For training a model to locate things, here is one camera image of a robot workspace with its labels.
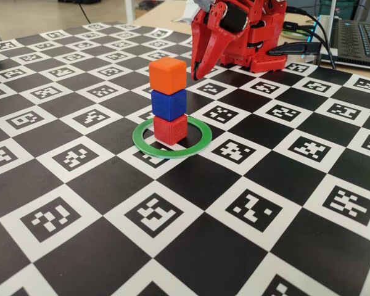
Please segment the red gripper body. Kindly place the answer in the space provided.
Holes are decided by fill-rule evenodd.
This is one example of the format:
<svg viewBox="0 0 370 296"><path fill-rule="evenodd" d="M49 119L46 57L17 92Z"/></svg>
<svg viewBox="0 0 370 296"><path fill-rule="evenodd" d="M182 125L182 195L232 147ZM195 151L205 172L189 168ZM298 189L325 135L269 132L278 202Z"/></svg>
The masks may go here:
<svg viewBox="0 0 370 296"><path fill-rule="evenodd" d="M222 4L220 27L226 31L238 33L256 21L256 1L223 1Z"/></svg>

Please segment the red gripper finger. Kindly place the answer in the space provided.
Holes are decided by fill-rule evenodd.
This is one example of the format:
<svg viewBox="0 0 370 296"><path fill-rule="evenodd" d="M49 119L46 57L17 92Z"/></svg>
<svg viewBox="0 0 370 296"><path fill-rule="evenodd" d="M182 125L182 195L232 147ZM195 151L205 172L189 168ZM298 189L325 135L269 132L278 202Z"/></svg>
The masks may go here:
<svg viewBox="0 0 370 296"><path fill-rule="evenodd" d="M201 2L200 10L208 12L207 27L211 31L210 40L207 46L207 64L206 74L215 66L225 49L233 42L241 38L247 30L247 27L238 33L231 33L220 27L220 20L223 16L224 5L222 2Z"/></svg>
<svg viewBox="0 0 370 296"><path fill-rule="evenodd" d="M207 27L208 12L198 11L191 22L192 30L192 55L191 73L192 79L201 79L205 74L207 64L207 46L210 40L211 31Z"/></svg>

